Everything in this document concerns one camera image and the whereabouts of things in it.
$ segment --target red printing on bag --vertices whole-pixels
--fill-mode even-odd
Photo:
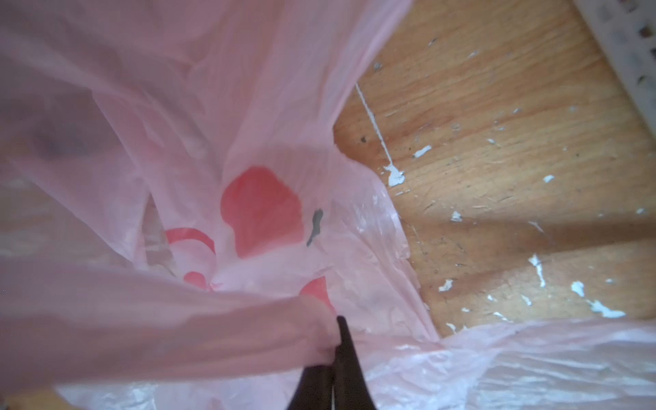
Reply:
[[[265,167],[251,167],[221,197],[221,216],[235,234],[239,258],[303,241],[298,195]]]
[[[193,239],[200,241],[207,245],[210,250],[216,254],[214,250],[214,241],[212,238],[207,236],[205,232],[199,231],[195,228],[173,228],[166,231],[166,239],[169,241],[169,245],[179,241],[184,241],[185,239]]]
[[[325,276],[318,277],[317,279],[308,282],[308,284],[305,285],[298,294],[311,295],[316,297],[317,299],[325,303],[325,305],[328,306],[328,309],[330,309],[335,315],[337,315],[337,311],[335,310],[335,307],[333,306],[333,304],[330,301],[330,298],[328,297],[328,289],[326,288]]]

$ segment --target white paint speck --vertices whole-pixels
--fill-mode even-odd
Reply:
[[[532,306],[533,305],[533,302],[531,302],[531,299],[529,299],[528,297],[526,297],[524,295],[521,295],[521,296],[522,296],[522,299],[524,299],[524,302],[526,303],[526,306]]]
[[[392,164],[386,165],[383,168],[385,168],[387,171],[390,171],[390,178],[387,180],[387,185],[397,186],[405,182],[405,175],[403,175],[404,171],[399,172],[399,170],[396,169],[396,167]]]
[[[546,283],[544,282],[544,276],[542,273],[542,262],[537,257],[536,253],[534,253],[533,256],[529,259],[529,262],[531,263],[531,265],[535,266],[535,272],[540,278],[540,287],[545,287]]]
[[[453,287],[453,279],[446,279],[444,281],[444,285],[438,287],[438,290],[440,292],[446,292],[446,291],[451,290],[452,287]]]
[[[585,292],[583,291],[584,287],[585,287],[585,285],[583,284],[583,282],[576,281],[576,282],[572,282],[571,289],[572,289],[572,292],[574,292],[577,295],[579,295],[580,297],[584,298],[585,297]]]
[[[462,222],[462,215],[460,215],[458,211],[453,211],[453,214],[451,215],[451,221]]]
[[[494,316],[497,316],[497,317],[499,317],[499,318],[501,318],[501,320],[503,320],[503,321],[509,321],[509,322],[512,322],[512,320],[510,320],[510,319],[508,319],[507,317],[503,316],[503,315],[500,314],[499,312],[494,312],[493,315],[494,315]]]
[[[431,147],[430,145],[427,145],[424,148],[422,148],[421,150],[419,150],[419,151],[415,152],[414,154],[412,154],[412,158],[419,158],[420,156],[424,155],[426,152],[428,152],[432,149],[433,149],[433,147]]]
[[[535,229],[537,229],[538,231],[540,231],[541,234],[544,233],[542,227],[540,227],[540,224],[538,224],[537,222],[533,222],[532,220],[530,220],[530,221],[529,221],[529,225],[533,225],[533,226],[535,227]]]
[[[611,310],[605,307],[599,300],[595,300],[594,302],[588,300],[588,303],[590,304],[590,309],[594,313],[601,313],[605,318],[617,319],[621,318],[622,316],[626,316],[626,313],[622,312],[621,310]]]

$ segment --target wood grain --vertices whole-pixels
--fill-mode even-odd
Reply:
[[[656,144],[572,3],[418,1],[375,62],[359,84],[407,177],[389,194],[442,335],[493,312],[593,316],[587,298],[656,316]],[[335,140],[378,174],[388,164],[356,93]]]

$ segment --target plastic bag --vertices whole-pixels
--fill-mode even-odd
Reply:
[[[652,323],[435,332],[385,187],[331,130],[408,7],[3,2],[0,249],[23,259],[2,262],[0,390],[282,409],[289,369],[330,361],[333,310],[381,409],[652,408]]]

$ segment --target white paint splatter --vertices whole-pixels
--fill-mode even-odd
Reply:
[[[427,145],[424,148],[422,148],[421,150],[419,150],[419,151],[415,152],[414,154],[412,154],[412,158],[419,158],[420,156],[424,155],[426,152],[428,152],[432,149],[433,149],[433,147],[431,147],[430,145]]]
[[[585,285],[583,284],[583,282],[576,281],[576,282],[572,282],[571,289],[572,289],[572,292],[574,292],[577,295],[579,295],[580,297],[584,298],[585,297],[585,292],[583,291],[584,287],[585,287]]]
[[[452,287],[453,287],[453,279],[446,279],[444,281],[444,285],[438,287],[438,290],[440,292],[446,292],[446,291],[451,290]]]
[[[537,273],[538,277],[540,277],[540,287],[545,287],[546,282],[544,282],[544,276],[542,273],[542,262],[537,257],[536,253],[534,253],[533,256],[529,259],[529,262],[531,265],[535,266],[535,272]]]
[[[451,221],[462,222],[462,215],[460,215],[458,211],[453,211],[453,214],[451,215]]]
[[[595,300],[594,302],[588,300],[587,302],[590,304],[590,309],[594,313],[601,313],[605,318],[617,319],[621,318],[622,316],[626,316],[626,313],[622,312],[621,310],[611,310],[605,307],[599,300]]]
[[[397,186],[405,182],[405,175],[403,175],[403,171],[399,172],[399,170],[396,169],[396,167],[392,164],[386,165],[383,168],[385,168],[387,171],[390,171],[390,178],[387,180],[387,185]]]
[[[540,227],[540,224],[538,224],[537,222],[533,222],[532,220],[530,220],[530,221],[529,221],[529,225],[533,225],[533,226],[535,227],[535,229],[537,229],[538,231],[540,231],[541,234],[544,233],[542,227]]]
[[[512,320],[510,320],[510,319],[508,319],[507,317],[503,316],[503,315],[500,314],[499,312],[494,312],[493,315],[494,315],[494,316],[498,316],[498,317],[500,317],[501,320],[503,320],[503,321],[509,321],[509,322],[512,322]]]
[[[376,122],[376,117],[373,115],[373,112],[367,105],[367,101],[365,100],[364,94],[362,94],[362,90],[360,89],[360,85],[356,83],[356,90],[358,92],[358,95],[360,96],[360,100],[362,101],[362,105],[365,107],[365,111],[367,112],[367,115],[369,116],[369,120],[371,121],[371,124],[373,125],[374,131],[376,131],[376,135],[378,135],[378,139],[380,140],[380,143],[382,144],[383,149],[385,150],[385,155],[387,155],[387,159],[390,161],[390,164],[387,165],[385,168],[387,171],[390,171],[390,178],[388,179],[388,185],[389,186],[397,186],[399,184],[403,184],[405,181],[405,177],[403,175],[403,172],[399,172],[398,169],[394,166],[394,163],[392,162],[392,156],[390,155],[390,151],[387,149],[387,145],[385,144],[385,140],[382,137],[382,134],[380,133],[380,128],[378,128],[378,123]]]

